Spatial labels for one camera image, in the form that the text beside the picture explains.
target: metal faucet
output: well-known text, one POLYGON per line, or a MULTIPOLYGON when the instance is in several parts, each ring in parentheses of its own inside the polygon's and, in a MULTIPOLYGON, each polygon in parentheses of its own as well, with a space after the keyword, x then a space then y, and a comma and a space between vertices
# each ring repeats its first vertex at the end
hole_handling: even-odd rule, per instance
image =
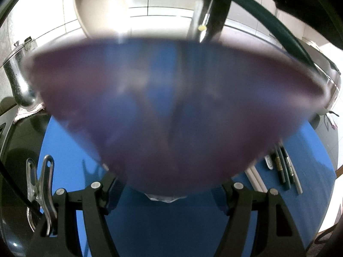
POLYGON ((13 97, 16 103, 27 111, 34 110, 41 102, 41 98, 36 93, 30 82, 21 72, 23 58, 37 47, 36 41, 28 37, 23 44, 17 41, 14 51, 4 61, 3 68, 10 82, 13 97))
POLYGON ((230 6, 231 0, 196 0, 187 38, 198 42, 219 40, 230 6))

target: tile grout line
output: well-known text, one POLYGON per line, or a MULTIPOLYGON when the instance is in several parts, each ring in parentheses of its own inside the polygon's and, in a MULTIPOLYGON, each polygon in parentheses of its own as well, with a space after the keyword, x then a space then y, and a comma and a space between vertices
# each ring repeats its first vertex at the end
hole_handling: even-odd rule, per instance
POLYGON ((256 32, 255 32, 255 36, 256 36, 256 34, 257 34, 257 28, 258 28, 258 23, 259 23, 260 21, 259 20, 257 20, 257 24, 256 24, 256 32))
POLYGON ((57 26, 56 28, 54 28, 54 29, 51 29, 50 31, 48 31, 48 32, 46 32, 46 33, 44 33, 43 35, 40 35, 39 37, 36 37, 36 39, 39 39, 40 37, 42 37, 42 36, 44 36, 44 35, 46 35, 47 33, 50 33, 51 31, 53 31, 53 30, 55 30, 55 29, 57 29, 57 28, 60 28, 60 27, 62 27, 62 26, 66 26, 65 24, 62 24, 62 25, 60 25, 60 26, 57 26))
POLYGON ((147 7, 146 7, 146 15, 149 15, 149 0, 147 1, 147 7))
POLYGON ((63 10, 63 22, 64 22, 65 31, 66 31, 66 17, 64 15, 64 0, 62 0, 62 10, 63 10))
POLYGON ((8 36, 8 43, 10 44, 10 49, 11 49, 10 32, 9 32, 9 28, 8 28, 8 16, 6 17, 6 19, 7 19, 7 21, 6 21, 6 23, 7 23, 7 36, 8 36))

